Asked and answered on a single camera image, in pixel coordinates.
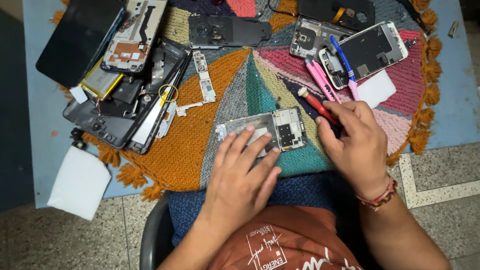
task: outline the multicolored knitted mat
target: multicolored knitted mat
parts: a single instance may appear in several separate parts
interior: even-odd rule
[[[223,48],[203,50],[218,102],[188,110],[188,116],[175,117],[168,135],[156,139],[149,151],[138,155],[126,150],[115,150],[91,135],[84,139],[96,145],[99,159],[118,167],[120,157],[129,160],[120,168],[117,179],[125,185],[141,188],[147,183],[144,175],[154,185],[143,190],[144,199],[161,197],[161,190],[188,191],[205,188],[218,141],[215,125],[247,115],[268,112],[279,108],[299,106],[305,122],[308,146],[280,155],[277,165],[282,167],[281,177],[320,172],[332,168],[329,158],[317,137],[314,119],[318,113],[297,96],[302,86],[311,89],[318,99],[326,100],[323,93],[305,68],[303,59],[289,54],[296,17],[274,13],[265,8],[266,0],[226,0],[219,6],[211,0],[170,0],[166,10],[162,35],[182,44],[188,43],[188,16],[191,12],[228,16],[250,16],[264,12],[261,21],[269,21],[273,34],[258,48]],[[296,0],[271,0],[279,10],[296,12]],[[418,37],[408,57],[386,69],[396,86],[396,93],[373,109],[377,122],[388,135],[388,165],[398,160],[408,143],[421,154],[427,143],[430,122],[434,112],[422,109],[439,101],[435,84],[441,68],[435,60],[442,44],[432,36],[427,42],[418,25],[396,0],[374,0],[376,22],[393,21],[403,38]],[[422,18],[430,29],[437,22],[436,14],[427,9],[428,0],[415,0],[414,6],[423,11]],[[52,19],[58,22],[62,12]],[[190,63],[179,88],[179,106],[202,100],[195,65]],[[348,90],[338,93],[342,101],[352,100]]]

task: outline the orange t-shirt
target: orange t-shirt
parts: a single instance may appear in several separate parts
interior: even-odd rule
[[[361,270],[321,208],[270,206],[238,229],[209,269]]]

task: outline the screwdriver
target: screwdriver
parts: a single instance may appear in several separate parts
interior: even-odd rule
[[[298,91],[298,95],[304,98],[308,102],[308,104],[314,107],[320,115],[325,117],[328,121],[332,122],[332,124],[338,124],[337,120],[334,119],[332,115],[322,106],[318,99],[310,95],[306,87],[300,88],[300,90]]]

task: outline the white foam block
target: white foam block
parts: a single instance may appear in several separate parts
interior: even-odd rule
[[[367,102],[371,109],[386,101],[396,92],[395,85],[385,69],[357,87],[357,90],[360,100]]]
[[[87,95],[80,86],[70,89],[70,93],[73,95],[73,97],[77,100],[79,104],[82,104],[88,100]]]
[[[72,146],[60,166],[47,205],[91,221],[110,178],[103,162]]]

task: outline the blue table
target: blue table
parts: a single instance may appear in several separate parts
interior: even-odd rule
[[[37,208],[43,208],[50,197],[63,157],[72,143],[70,131],[75,127],[62,117],[67,103],[63,93],[56,89],[55,82],[35,68],[38,57],[55,29],[48,19],[64,6],[59,0],[23,0],[23,7],[35,203]],[[435,124],[427,149],[479,142],[480,100],[459,3],[432,0],[430,7],[441,20],[435,26],[444,46],[437,58],[444,73],[439,78],[441,98],[433,108],[436,112]],[[446,34],[455,20],[460,23],[459,29],[455,38],[450,39]],[[58,131],[58,135],[52,136],[52,131]],[[87,151],[98,155],[96,147],[92,145]],[[108,169],[112,181],[104,198],[140,193],[140,189],[135,190],[131,186],[124,188],[122,183],[116,181],[118,168],[109,166]]]

